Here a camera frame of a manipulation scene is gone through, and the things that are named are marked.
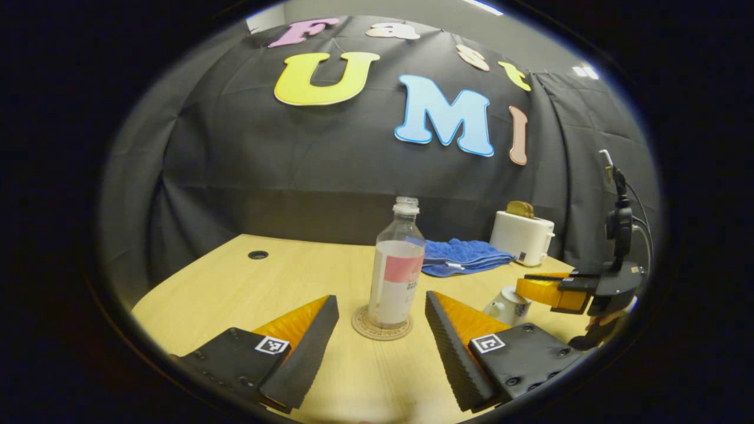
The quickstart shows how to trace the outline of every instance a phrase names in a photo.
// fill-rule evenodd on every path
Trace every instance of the white cup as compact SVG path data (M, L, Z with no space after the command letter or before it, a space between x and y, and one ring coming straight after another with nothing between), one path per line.
M531 300L516 294L516 286L507 286L500 290L493 301L487 303L484 313L515 327L526 322L526 314L531 305Z

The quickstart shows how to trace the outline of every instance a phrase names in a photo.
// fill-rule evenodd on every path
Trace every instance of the coaster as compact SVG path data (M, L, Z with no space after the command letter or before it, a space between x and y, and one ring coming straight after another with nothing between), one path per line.
M411 318L411 315L409 315L409 319L398 328L376 327L369 322L369 319L366 317L366 310L368 308L369 305L360 307L354 314L354 317L351 318L351 325L354 326L354 330L367 339L382 340L385 342L388 340L396 340L407 335L414 327L414 321Z

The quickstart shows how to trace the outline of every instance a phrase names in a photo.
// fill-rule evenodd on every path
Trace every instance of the foam letter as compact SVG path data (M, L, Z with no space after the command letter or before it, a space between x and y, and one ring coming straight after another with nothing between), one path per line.
M327 19L313 19L303 20L301 22L294 22L288 26L288 30L277 41L270 43L267 47L279 47L281 45L295 45L303 43L306 38L304 34L316 35L325 29L325 24L335 25L338 23L338 18L331 17Z
M513 81L515 85L518 85L526 91L532 90L532 88L523 81L523 79L525 78L523 72L516 69L515 66L505 62L498 62L498 65L505 68L505 72L508 74L508 78L510 78L510 80Z
M526 114L515 106L508 106L513 116L513 147L510 148L510 160L514 164L526 164Z
M296 106L329 105L348 100L361 92L370 63L379 60L379 55L374 53L343 53L340 57L348 61L343 78L327 87L311 85L309 82L317 64L328 57L327 53L304 53L285 59L287 65L275 84L275 97Z
M408 90L406 120L395 129L398 140L420 144L432 141L432 133L425 127L425 115L429 115L444 146L450 144L462 123L464 133L458 138L461 150L480 156L492 156L495 153L487 134L487 97L475 91L463 90L450 105L429 78L401 75L398 81Z
M480 52L464 45L456 45L455 48L458 49L458 55L464 62L483 71L489 71L489 65L484 61L484 56Z
M419 38L419 34L416 33L414 27L405 23L376 23L372 25L371 29L366 31L366 34L370 37L397 37L406 40L416 40Z

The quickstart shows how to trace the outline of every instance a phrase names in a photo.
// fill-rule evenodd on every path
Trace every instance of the yellow letter u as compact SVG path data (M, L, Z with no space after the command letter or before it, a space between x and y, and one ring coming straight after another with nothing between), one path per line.
M328 57L327 53L304 53L285 59L287 65L275 84L275 97L296 106L330 105L348 100L361 92L370 63L379 60L379 55L374 53L343 53L340 57L348 61L343 78L328 87L311 85L309 81L317 64Z

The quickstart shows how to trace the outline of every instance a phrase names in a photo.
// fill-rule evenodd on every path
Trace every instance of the plastic bottle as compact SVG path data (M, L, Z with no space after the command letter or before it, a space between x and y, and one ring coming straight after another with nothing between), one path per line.
M418 204L416 198L396 198L395 218L377 236L367 312L376 327L400 327L409 318L427 244L415 223Z

